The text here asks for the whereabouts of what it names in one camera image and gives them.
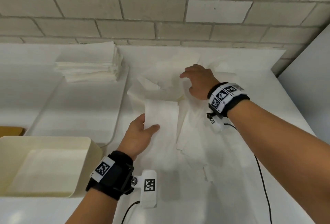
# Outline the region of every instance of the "cream plastic container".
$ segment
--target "cream plastic container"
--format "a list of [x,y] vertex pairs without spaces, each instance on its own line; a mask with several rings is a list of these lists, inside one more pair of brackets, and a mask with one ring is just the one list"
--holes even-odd
[[83,196],[103,152],[89,137],[0,138],[0,196]]

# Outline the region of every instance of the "napkin pile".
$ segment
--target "napkin pile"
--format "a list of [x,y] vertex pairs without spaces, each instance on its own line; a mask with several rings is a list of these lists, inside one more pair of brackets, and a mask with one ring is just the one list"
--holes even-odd
[[122,59],[113,42],[71,45],[62,49],[54,69],[67,82],[110,82],[119,77]]

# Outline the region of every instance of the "brick wall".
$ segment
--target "brick wall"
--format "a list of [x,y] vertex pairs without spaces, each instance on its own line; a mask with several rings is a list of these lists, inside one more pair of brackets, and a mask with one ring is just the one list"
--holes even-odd
[[320,33],[330,0],[0,0],[0,42],[284,48]]

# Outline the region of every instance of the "wire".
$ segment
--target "wire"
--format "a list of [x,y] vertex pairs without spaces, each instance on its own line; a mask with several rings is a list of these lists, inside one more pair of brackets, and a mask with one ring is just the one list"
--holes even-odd
[[129,206],[129,208],[126,210],[126,213],[125,213],[125,215],[124,215],[124,218],[123,218],[122,224],[124,223],[125,217],[126,217],[128,211],[131,209],[131,207],[133,207],[134,205],[139,204],[139,203],[140,203],[140,201],[137,201],[137,202],[134,202],[132,205]]
[[[234,129],[237,130],[237,128],[229,123],[224,123],[224,125],[229,125],[229,126],[232,126]],[[258,158],[256,156],[254,156],[255,160],[257,161],[257,164],[258,164],[258,168],[259,168],[259,172],[260,172],[260,176],[261,176],[261,180],[262,180],[262,185],[264,187],[264,191],[265,191],[265,196],[266,196],[266,199],[267,199],[267,203],[268,203],[268,209],[269,209],[269,220],[270,220],[270,223],[273,224],[273,221],[272,221],[272,211],[270,209],[270,202],[269,202],[269,199],[268,199],[268,195],[267,195],[267,191],[266,191],[266,186],[265,186],[265,181],[264,181],[264,177],[262,176],[262,172],[261,172],[261,168],[260,168],[260,164],[259,164],[259,161],[258,161]]]

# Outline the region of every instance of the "person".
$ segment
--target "person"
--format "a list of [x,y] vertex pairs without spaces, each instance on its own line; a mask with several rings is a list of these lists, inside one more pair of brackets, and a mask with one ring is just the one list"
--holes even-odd
[[[219,81],[200,65],[185,68],[190,93],[207,100]],[[317,224],[330,220],[330,145],[276,117],[250,100],[242,100],[227,113],[246,144],[283,188]],[[118,150],[133,160],[150,143],[158,125],[143,130],[144,114],[131,122]],[[90,189],[67,224],[112,223],[117,201]]]

